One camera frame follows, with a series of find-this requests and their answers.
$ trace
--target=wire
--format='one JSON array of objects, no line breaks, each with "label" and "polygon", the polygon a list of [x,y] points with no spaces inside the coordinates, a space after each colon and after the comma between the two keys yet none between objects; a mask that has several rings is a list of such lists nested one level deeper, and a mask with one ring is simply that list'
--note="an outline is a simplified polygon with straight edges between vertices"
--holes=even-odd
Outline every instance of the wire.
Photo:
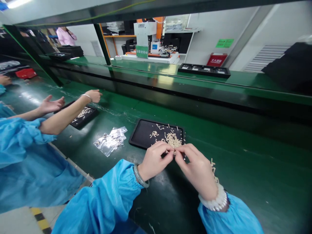
[{"label": "wire", "polygon": [[98,16],[94,16],[94,17],[90,17],[90,18],[83,19],[83,20],[80,19],[80,20],[68,21],[68,22],[63,22],[63,23],[28,24],[28,25],[27,24],[14,24],[14,25],[15,26],[19,26],[19,27],[36,27],[36,26],[45,26],[45,25],[60,25],[60,24],[78,23],[78,22],[82,22],[82,21],[86,21],[86,20],[97,19],[97,18],[106,16],[106,15],[109,15],[109,14],[112,14],[112,13],[115,13],[115,12],[118,12],[118,11],[122,11],[122,10],[128,9],[128,8],[136,6],[136,5],[149,3],[149,2],[154,2],[154,1],[156,1],[156,0],[147,0],[147,1],[144,1],[144,2],[134,3],[134,4],[131,4],[129,6],[125,6],[123,8],[120,8],[118,10],[114,10],[114,11],[111,11],[111,12],[108,12],[108,13],[104,13],[104,14],[101,14],[101,15],[98,15]]},{"label": "wire", "polygon": [[167,19],[167,16],[165,17],[165,19],[163,20],[163,22],[158,22],[155,18],[153,18],[153,20],[155,20],[157,23],[164,23]]}]

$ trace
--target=red container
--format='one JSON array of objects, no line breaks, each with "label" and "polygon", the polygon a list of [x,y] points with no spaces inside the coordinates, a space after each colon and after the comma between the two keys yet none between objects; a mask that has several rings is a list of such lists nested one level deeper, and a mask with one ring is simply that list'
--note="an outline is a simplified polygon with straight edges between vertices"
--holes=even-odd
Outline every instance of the red container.
[{"label": "red container", "polygon": [[228,54],[211,53],[207,66],[221,67]]},{"label": "red container", "polygon": [[32,68],[22,69],[18,72],[15,72],[15,74],[21,79],[30,79],[37,75],[37,73]]}]

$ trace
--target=air vent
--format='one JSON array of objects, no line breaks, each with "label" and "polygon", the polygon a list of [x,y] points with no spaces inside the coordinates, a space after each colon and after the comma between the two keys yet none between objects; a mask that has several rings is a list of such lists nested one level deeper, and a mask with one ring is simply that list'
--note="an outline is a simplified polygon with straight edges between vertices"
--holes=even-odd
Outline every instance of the air vent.
[{"label": "air vent", "polygon": [[290,47],[291,45],[265,45],[243,71],[262,73],[261,70],[266,65],[273,62],[277,58],[281,58],[284,52]]},{"label": "air vent", "polygon": [[92,43],[92,46],[93,46],[93,49],[94,49],[96,56],[97,57],[103,57],[100,45],[98,44],[98,41],[91,41],[91,43]]}]

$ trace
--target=yellow and black striped floor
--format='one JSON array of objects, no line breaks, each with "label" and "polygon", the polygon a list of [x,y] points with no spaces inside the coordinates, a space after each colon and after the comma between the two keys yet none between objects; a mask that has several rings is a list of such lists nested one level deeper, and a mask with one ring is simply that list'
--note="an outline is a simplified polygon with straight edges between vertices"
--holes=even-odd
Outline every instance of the yellow and black striped floor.
[{"label": "yellow and black striped floor", "polygon": [[42,211],[39,208],[30,208],[33,216],[37,220],[39,228],[42,230],[43,234],[51,234],[52,228],[49,222],[45,219]]}]

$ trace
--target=green sign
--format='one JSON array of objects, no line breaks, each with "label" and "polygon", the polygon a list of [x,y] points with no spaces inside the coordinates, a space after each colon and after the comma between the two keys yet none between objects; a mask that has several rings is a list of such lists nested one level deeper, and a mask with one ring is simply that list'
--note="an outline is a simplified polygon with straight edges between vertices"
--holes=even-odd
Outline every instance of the green sign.
[{"label": "green sign", "polygon": [[136,55],[140,58],[147,59],[149,57],[149,47],[148,46],[136,46]]},{"label": "green sign", "polygon": [[219,39],[216,48],[230,48],[234,39]]}]

